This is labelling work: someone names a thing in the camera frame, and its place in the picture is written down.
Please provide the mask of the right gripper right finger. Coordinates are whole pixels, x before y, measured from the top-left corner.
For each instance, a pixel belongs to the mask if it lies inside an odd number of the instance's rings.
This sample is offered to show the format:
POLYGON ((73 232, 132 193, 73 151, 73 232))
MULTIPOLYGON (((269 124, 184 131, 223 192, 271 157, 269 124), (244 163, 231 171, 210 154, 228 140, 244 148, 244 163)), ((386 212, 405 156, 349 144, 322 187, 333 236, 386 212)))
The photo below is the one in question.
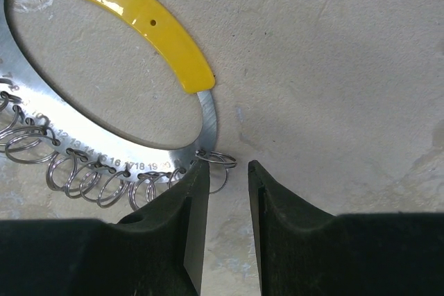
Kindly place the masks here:
POLYGON ((443 215, 334 216, 248 165, 263 295, 442 295, 443 215))

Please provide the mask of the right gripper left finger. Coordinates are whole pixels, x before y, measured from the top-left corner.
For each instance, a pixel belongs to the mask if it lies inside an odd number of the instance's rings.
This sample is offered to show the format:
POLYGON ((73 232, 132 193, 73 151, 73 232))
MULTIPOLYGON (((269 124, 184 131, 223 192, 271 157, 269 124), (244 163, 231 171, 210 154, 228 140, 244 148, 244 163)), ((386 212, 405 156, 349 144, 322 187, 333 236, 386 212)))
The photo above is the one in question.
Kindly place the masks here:
POLYGON ((199 295, 210 168, 118 223, 3 220, 2 295, 199 295))

